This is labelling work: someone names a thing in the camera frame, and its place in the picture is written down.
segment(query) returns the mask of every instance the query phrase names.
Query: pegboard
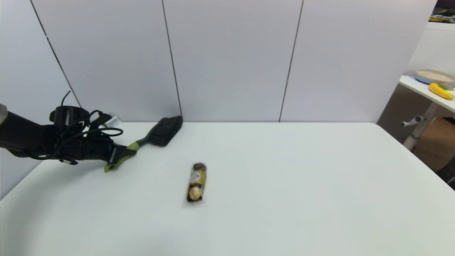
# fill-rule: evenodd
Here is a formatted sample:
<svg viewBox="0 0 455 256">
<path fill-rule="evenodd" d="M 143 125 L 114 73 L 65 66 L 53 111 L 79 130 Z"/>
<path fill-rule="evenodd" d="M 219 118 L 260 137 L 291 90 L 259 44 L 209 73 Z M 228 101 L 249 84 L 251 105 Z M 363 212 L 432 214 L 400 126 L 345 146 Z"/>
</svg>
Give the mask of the pegboard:
<svg viewBox="0 0 455 256">
<path fill-rule="evenodd" d="M 404 74 L 421 68 L 436 69 L 455 76 L 455 24 L 429 22 Z"/>
</svg>

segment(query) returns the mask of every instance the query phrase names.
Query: black cable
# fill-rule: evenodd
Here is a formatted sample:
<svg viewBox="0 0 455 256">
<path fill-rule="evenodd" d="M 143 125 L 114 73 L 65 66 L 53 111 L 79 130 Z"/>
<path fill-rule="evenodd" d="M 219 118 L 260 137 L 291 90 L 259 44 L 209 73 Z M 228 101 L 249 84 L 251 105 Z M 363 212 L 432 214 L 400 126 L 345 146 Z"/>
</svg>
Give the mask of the black cable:
<svg viewBox="0 0 455 256">
<path fill-rule="evenodd" d="M 89 133 L 94 133 L 94 132 L 100 132 L 100 131 L 118 131 L 119 133 L 116 133 L 116 134 L 106 134 L 107 136 L 109 137 L 115 137 L 115 136 L 120 136 L 123 134 L 123 130 L 120 129 L 120 128 L 98 128 L 98 129 L 93 129 L 93 130 L 88 130 L 86 132 L 83 132 L 83 133 L 79 133 L 79 134 L 76 134 L 74 136 L 72 136 L 69 140 L 66 140 L 63 142 L 63 144 L 65 143 L 68 143 L 82 135 L 85 135 L 85 134 L 89 134 Z"/>
<path fill-rule="evenodd" d="M 70 94 L 70 92 L 71 92 L 71 91 L 70 91 L 70 90 L 68 90 L 68 92 L 65 94 L 65 96 L 64 96 L 64 97 L 63 97 L 63 99 L 61 100 L 61 104 L 60 104 L 60 107 L 62 107 L 62 106 L 63 106 L 63 102 L 65 101 L 65 98 L 66 98 L 66 96 L 68 96 L 68 94 Z"/>
<path fill-rule="evenodd" d="M 60 154 L 61 148 L 62 148 L 62 146 L 63 146 L 63 144 L 61 143 L 61 139 L 60 139 L 60 138 L 58 139 L 57 144 L 58 144 L 58 146 L 57 146 L 57 149 L 55 150 L 55 152 L 52 153 L 52 154 L 50 154 L 50 155 L 48 155 L 48 156 L 43 156 L 43 157 L 41 157 L 41 156 L 35 156 L 35 155 L 33 155 L 32 153 L 28 152 L 28 150 L 24 150 L 24 153 L 25 153 L 28 157 L 30 157 L 30 158 L 32 158 L 32 159 L 36 159 L 36 160 L 47 160 L 47 159 L 51 159 L 52 157 L 54 157 L 54 156 Z"/>
</svg>

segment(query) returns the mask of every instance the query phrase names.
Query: floor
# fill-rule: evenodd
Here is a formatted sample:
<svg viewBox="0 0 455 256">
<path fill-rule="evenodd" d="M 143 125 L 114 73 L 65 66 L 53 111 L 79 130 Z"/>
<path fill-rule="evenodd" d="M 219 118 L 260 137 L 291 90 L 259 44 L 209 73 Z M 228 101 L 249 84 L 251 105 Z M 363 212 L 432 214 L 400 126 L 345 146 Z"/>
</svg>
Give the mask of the floor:
<svg viewBox="0 0 455 256">
<path fill-rule="evenodd" d="M 412 151 L 433 171 L 444 167 L 455 156 L 455 125 L 436 118 Z"/>
</svg>

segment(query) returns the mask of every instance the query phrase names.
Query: white wall panel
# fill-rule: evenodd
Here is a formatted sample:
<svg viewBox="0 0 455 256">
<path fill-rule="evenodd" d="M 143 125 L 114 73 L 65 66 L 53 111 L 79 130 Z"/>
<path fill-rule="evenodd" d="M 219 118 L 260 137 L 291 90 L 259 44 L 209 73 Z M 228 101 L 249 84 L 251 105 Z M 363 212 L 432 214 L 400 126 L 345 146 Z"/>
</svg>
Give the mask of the white wall panel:
<svg viewBox="0 0 455 256">
<path fill-rule="evenodd" d="M 180 114 L 161 0 L 33 0 L 83 108 L 124 121 Z"/>
<path fill-rule="evenodd" d="M 281 121 L 376 122 L 435 0 L 305 0 Z"/>
<path fill-rule="evenodd" d="M 164 0 L 189 121 L 278 121 L 301 0 Z"/>
<path fill-rule="evenodd" d="M 39 124 L 69 89 L 29 0 L 2 0 L 0 9 L 0 103 Z M 78 106 L 73 95 L 65 103 Z M 0 198 L 39 161 L 0 152 Z"/>
</svg>

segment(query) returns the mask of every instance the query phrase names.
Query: hand brush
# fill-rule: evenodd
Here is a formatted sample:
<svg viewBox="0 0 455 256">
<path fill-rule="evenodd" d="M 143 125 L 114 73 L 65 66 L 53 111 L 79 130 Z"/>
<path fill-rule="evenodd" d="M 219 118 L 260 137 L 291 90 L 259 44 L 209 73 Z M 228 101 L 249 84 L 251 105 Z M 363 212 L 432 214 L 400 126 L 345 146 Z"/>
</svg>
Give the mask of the hand brush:
<svg viewBox="0 0 455 256">
<path fill-rule="evenodd" d="M 169 144 L 171 139 L 177 134 L 180 128 L 183 125 L 183 118 L 182 116 L 176 116 L 172 118 L 163 118 L 161 119 L 147 134 L 147 136 L 143 139 L 133 142 L 133 144 L 129 145 L 127 149 L 132 149 L 138 151 L 140 147 L 145 144 L 152 144 L 155 146 L 165 147 Z M 117 168 L 120 164 L 123 163 L 126 159 L 132 157 L 131 156 L 124 156 L 118 159 L 117 164 L 106 164 L 104 167 L 104 172 L 112 171 L 113 169 Z"/>
</svg>

